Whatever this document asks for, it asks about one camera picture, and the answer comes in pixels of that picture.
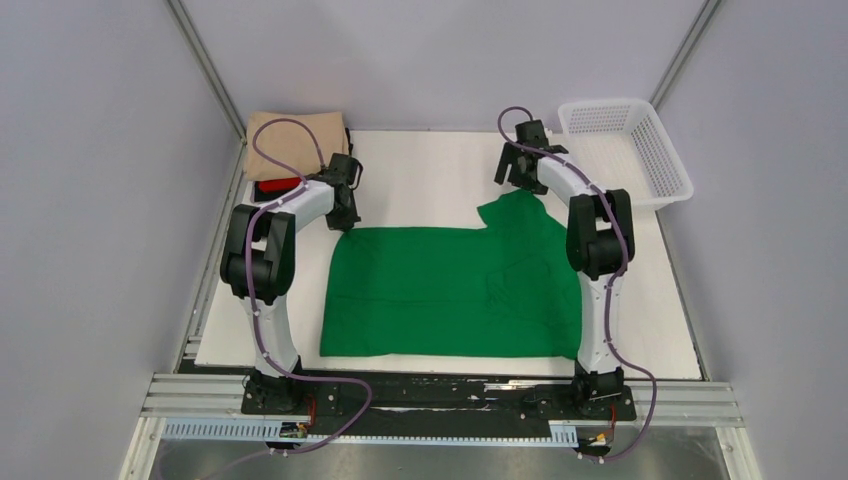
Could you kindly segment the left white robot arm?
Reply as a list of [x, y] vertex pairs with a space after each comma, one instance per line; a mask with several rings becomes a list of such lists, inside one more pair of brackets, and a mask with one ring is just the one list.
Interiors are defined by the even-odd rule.
[[296, 268], [296, 235], [323, 218], [329, 229], [347, 232], [360, 221], [354, 198], [363, 166], [335, 154], [327, 167], [294, 189], [261, 205], [235, 207], [220, 262], [220, 277], [247, 312], [255, 365], [246, 396], [283, 413], [306, 400], [305, 376], [291, 335], [287, 294]]

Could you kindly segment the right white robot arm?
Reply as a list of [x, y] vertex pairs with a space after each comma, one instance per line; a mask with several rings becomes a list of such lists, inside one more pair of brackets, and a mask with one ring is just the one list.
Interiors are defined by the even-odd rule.
[[567, 205], [566, 255], [581, 291], [581, 339], [575, 360], [571, 403], [596, 417], [624, 392], [624, 372], [612, 333], [617, 326], [623, 274], [634, 249], [629, 194], [605, 190], [571, 161], [565, 147], [552, 145], [543, 123], [515, 126], [505, 145], [495, 182], [533, 194], [553, 192]]

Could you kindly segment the green t-shirt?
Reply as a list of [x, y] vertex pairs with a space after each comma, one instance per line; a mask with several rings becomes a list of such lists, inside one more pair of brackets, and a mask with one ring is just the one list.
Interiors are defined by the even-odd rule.
[[329, 269], [321, 354], [574, 359], [581, 294], [564, 226], [524, 191], [477, 212], [479, 229], [343, 234]]

